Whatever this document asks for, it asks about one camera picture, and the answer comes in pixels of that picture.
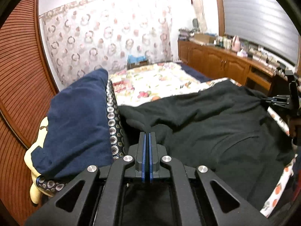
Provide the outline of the person's right hand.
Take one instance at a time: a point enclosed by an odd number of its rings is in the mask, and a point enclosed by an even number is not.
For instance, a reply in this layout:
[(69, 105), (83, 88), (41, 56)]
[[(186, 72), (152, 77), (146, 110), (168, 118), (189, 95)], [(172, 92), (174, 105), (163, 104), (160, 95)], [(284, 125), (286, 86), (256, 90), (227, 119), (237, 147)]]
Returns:
[(294, 145), (300, 146), (300, 118), (291, 118), (288, 120), (289, 135), (292, 137)]

